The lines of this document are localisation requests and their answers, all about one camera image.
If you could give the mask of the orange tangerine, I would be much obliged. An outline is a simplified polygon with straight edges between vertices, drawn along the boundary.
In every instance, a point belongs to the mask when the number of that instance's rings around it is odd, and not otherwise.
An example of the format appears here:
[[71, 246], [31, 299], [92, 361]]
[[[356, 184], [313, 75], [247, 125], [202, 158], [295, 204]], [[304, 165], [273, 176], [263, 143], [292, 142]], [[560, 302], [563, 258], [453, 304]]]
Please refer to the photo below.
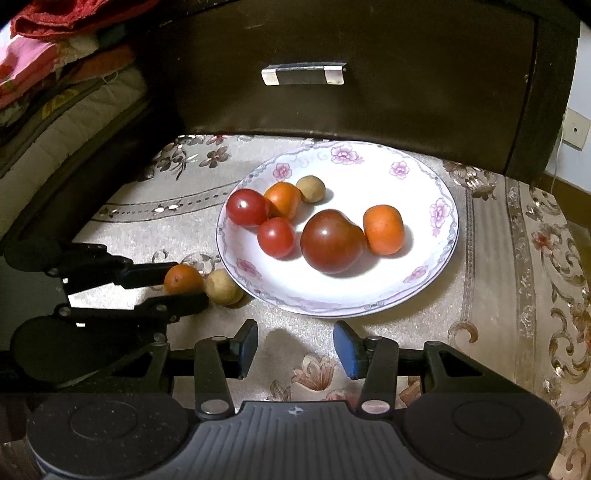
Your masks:
[[266, 190], [264, 197], [270, 202], [270, 216], [293, 220], [301, 204], [301, 191], [287, 182], [277, 182]]
[[406, 241], [402, 216], [390, 205], [370, 207], [363, 215], [363, 231], [370, 251], [379, 256], [398, 253]]
[[169, 295], [197, 294], [204, 291], [204, 278], [192, 266], [178, 264], [166, 273], [163, 288]]

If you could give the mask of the tan round fruit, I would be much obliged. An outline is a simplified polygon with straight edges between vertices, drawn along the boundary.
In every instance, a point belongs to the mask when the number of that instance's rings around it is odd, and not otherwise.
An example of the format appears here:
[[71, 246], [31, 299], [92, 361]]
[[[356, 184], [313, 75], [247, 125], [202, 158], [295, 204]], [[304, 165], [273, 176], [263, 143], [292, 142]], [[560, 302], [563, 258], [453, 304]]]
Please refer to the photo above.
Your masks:
[[221, 306], [235, 305], [243, 296], [242, 288], [224, 269], [214, 270], [205, 278], [204, 291], [213, 303]]

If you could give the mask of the grey quilted mattress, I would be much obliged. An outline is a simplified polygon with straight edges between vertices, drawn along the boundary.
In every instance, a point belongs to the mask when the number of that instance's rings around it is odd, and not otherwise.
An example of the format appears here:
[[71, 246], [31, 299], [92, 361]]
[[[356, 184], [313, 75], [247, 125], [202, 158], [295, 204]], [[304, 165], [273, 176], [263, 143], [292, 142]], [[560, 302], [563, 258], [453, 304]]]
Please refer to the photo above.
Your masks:
[[54, 111], [44, 108], [1, 148], [1, 232], [62, 163], [137, 103], [145, 93], [140, 72], [127, 68], [64, 92]]

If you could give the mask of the large dark red tomato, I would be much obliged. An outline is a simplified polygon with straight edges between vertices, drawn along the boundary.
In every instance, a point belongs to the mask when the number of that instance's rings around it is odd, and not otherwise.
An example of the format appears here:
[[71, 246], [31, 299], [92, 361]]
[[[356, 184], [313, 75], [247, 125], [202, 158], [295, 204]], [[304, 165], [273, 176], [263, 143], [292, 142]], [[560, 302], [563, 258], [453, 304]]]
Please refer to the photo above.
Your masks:
[[324, 274], [345, 272], [360, 260], [365, 249], [365, 233], [339, 210], [318, 212], [301, 232], [304, 260]]

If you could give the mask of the small red tomato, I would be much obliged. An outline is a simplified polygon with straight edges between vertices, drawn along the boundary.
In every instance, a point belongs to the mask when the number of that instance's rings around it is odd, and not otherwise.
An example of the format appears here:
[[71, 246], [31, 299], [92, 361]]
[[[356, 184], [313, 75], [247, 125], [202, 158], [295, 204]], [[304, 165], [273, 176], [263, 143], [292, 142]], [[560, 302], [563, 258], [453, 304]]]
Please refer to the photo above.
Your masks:
[[296, 232], [290, 221], [274, 217], [263, 222], [257, 229], [260, 249], [270, 257], [281, 259], [290, 255], [296, 244]]

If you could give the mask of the red tomato far left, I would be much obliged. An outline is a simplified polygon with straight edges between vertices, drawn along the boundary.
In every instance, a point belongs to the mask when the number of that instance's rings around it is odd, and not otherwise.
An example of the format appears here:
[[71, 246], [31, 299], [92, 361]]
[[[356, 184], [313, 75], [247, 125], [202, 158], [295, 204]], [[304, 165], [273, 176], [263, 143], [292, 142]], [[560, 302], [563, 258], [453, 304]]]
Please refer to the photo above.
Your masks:
[[252, 189], [238, 189], [226, 202], [228, 218], [238, 226], [256, 227], [270, 216], [270, 203], [259, 192]]

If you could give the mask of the orange tangerine in plate back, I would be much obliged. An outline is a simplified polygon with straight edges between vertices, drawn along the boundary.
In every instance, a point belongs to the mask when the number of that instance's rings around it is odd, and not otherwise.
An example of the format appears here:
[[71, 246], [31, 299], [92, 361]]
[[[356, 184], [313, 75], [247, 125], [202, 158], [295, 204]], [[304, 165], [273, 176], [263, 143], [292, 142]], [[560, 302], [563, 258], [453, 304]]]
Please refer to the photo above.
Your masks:
[[266, 190], [264, 197], [270, 202], [270, 216], [293, 220], [301, 204], [301, 191], [287, 182], [277, 182]]

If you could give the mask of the small tan fruit in plate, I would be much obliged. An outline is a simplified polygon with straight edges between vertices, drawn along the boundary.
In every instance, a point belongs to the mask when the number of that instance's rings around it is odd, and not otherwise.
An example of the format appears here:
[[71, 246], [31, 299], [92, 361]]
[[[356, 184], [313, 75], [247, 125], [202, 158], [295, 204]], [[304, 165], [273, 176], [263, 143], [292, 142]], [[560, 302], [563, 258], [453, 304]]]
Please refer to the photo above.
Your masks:
[[304, 176], [297, 181], [297, 189], [305, 203], [315, 204], [325, 199], [325, 183], [314, 175]]

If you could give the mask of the pink fabric pile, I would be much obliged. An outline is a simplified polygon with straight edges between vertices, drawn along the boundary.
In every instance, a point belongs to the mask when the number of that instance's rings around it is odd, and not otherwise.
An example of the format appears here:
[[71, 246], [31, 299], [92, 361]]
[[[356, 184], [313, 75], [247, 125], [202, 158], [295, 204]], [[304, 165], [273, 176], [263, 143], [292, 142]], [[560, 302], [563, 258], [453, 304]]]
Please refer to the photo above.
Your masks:
[[16, 35], [1, 41], [1, 108], [24, 96], [55, 74], [67, 83], [110, 75], [134, 60], [132, 50], [121, 45], [101, 50], [93, 35], [46, 42]]

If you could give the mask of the red knitted cloth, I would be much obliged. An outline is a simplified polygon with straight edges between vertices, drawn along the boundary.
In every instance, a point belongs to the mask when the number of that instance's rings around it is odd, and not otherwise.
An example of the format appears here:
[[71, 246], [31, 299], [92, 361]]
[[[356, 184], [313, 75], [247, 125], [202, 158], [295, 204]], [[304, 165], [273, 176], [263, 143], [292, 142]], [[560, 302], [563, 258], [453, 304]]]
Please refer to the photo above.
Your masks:
[[145, 1], [33, 1], [10, 22], [11, 36], [54, 41], [137, 17], [158, 4]]

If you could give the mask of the dark wooden nightstand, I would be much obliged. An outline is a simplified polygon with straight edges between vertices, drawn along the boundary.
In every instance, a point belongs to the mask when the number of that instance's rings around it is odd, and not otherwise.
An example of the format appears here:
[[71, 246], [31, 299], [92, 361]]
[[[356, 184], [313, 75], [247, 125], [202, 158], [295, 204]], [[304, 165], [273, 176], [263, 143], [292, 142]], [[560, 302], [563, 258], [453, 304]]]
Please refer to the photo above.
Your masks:
[[[366, 140], [529, 182], [579, 32], [560, 1], [161, 1], [134, 46], [167, 132]], [[345, 84], [263, 83], [304, 62], [346, 62]]]

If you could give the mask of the white wall socket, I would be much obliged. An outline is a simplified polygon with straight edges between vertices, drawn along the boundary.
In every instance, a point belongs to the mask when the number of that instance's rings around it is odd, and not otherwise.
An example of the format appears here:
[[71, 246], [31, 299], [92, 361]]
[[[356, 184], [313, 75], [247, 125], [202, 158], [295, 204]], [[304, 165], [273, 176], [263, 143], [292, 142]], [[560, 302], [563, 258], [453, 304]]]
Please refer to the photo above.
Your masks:
[[584, 115], [568, 108], [563, 120], [563, 141], [582, 151], [585, 147], [591, 127], [591, 120]]

